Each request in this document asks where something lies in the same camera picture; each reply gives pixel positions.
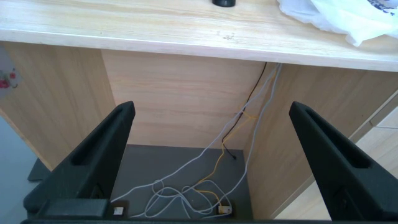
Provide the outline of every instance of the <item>gray floor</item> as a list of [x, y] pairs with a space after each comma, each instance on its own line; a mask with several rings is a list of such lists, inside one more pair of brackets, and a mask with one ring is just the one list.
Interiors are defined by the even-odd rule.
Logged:
[[[202, 150], [185, 147], [128, 145], [123, 155], [111, 198], [116, 198], [135, 186], [152, 183], [172, 173], [184, 163], [199, 155]], [[232, 150], [232, 152], [236, 155], [237, 159], [234, 160], [230, 155], [225, 154], [219, 163], [216, 173], [210, 178], [225, 192], [235, 186], [244, 172], [243, 152], [240, 150]], [[179, 173], [166, 179], [164, 181], [165, 185], [181, 190], [183, 186], [197, 183], [201, 178], [212, 172], [220, 154], [221, 150], [219, 149], [207, 150], [201, 158], [192, 162]], [[217, 192], [215, 187], [207, 184], [203, 184], [200, 189]], [[151, 196], [151, 188], [146, 187], [144, 189], [137, 189], [120, 200], [129, 200], [129, 215], [133, 215], [144, 211], [146, 203]], [[198, 209], [206, 206], [206, 201], [197, 194], [192, 192], [188, 196], [195, 208]], [[210, 194], [207, 196], [212, 203], [216, 202], [215, 197]], [[235, 219], [252, 219], [251, 202], [246, 178], [228, 197], [234, 205]], [[159, 200], [159, 203], [152, 208], [149, 215], [157, 213], [168, 201], [168, 199]], [[192, 212], [190, 212], [190, 215], [192, 218], [200, 218], [199, 215]], [[157, 218], [186, 219], [187, 216], [183, 211], [181, 200], [177, 199]]]

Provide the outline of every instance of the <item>wood grain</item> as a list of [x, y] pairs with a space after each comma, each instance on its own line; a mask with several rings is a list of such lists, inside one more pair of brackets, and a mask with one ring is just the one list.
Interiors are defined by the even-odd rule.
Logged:
[[[116, 104], [136, 106], [128, 143], [158, 146], [207, 147], [245, 104], [264, 68], [264, 62], [115, 50], [103, 50], [103, 58]], [[248, 113], [257, 114], [261, 103], [262, 97]], [[227, 147], [243, 149], [252, 124]], [[212, 147], [220, 148], [221, 139]]]
[[0, 1], [0, 40], [398, 71], [397, 40], [359, 48], [284, 15], [275, 0]]
[[3, 44], [22, 81], [1, 115], [52, 170], [115, 107], [101, 51]]
[[254, 218], [275, 218], [294, 200], [292, 194], [309, 186], [303, 183], [311, 183], [312, 173], [288, 114], [293, 101], [310, 106], [350, 136], [397, 89], [395, 73], [284, 65], [249, 162]]
[[398, 91], [391, 95], [389, 101], [372, 117], [370, 120], [372, 126], [390, 126], [392, 128], [398, 128], [398, 115], [397, 112], [393, 112], [394, 110], [396, 111], [397, 107]]
[[[398, 129], [372, 128], [358, 141], [357, 146], [398, 177]], [[330, 216], [314, 182], [276, 219], [330, 220]]]

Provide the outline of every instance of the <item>floor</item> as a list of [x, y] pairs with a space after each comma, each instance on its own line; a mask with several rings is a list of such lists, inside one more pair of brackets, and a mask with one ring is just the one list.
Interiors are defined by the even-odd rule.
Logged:
[[[124, 152], [118, 176], [115, 181], [111, 198], [116, 198], [132, 187], [152, 183], [175, 170], [184, 163], [199, 155], [203, 149], [185, 147], [165, 147], [165, 146], [136, 146], [127, 145]], [[244, 156], [240, 150], [232, 150], [237, 157], [234, 160], [230, 155], [225, 154], [220, 160], [216, 173], [210, 178], [215, 181], [225, 192], [232, 189], [244, 172]], [[207, 150], [201, 158], [186, 166], [174, 176], [164, 181], [165, 185], [181, 189], [186, 185], [193, 185], [201, 178], [210, 174], [214, 168], [217, 158], [220, 156], [219, 149]], [[202, 190], [212, 190], [216, 192], [214, 186], [203, 184]], [[195, 193], [187, 194], [189, 200], [195, 208], [203, 208], [206, 201]], [[144, 211], [147, 201], [152, 196], [150, 187], [137, 189], [120, 200], [129, 200], [129, 215], [138, 214]], [[214, 204], [214, 196], [207, 195]], [[249, 195], [248, 182], [246, 178], [240, 183], [234, 192], [228, 195], [233, 204], [234, 217], [239, 220], [251, 220], [252, 210]], [[162, 198], [149, 212], [149, 215], [161, 210], [170, 199]], [[192, 218], [201, 216], [190, 212]], [[183, 211], [181, 200], [175, 200], [171, 206], [160, 214], [157, 218], [186, 219], [187, 215]]]
[[24, 197], [37, 185], [27, 180], [37, 156], [0, 117], [0, 223], [20, 223], [27, 218]]

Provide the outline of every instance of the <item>desk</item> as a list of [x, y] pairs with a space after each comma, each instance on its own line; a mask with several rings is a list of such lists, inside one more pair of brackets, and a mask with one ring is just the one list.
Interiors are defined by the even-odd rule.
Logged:
[[[397, 94], [396, 39], [356, 48], [283, 15], [276, 1], [2, 0], [0, 8], [0, 40], [23, 78], [0, 99], [1, 114], [49, 169], [127, 100], [137, 110], [130, 144], [205, 147], [264, 62], [266, 74], [284, 63], [249, 163], [254, 218], [276, 217], [313, 182], [288, 117], [292, 101], [356, 141]], [[228, 146], [247, 154], [252, 126]]]

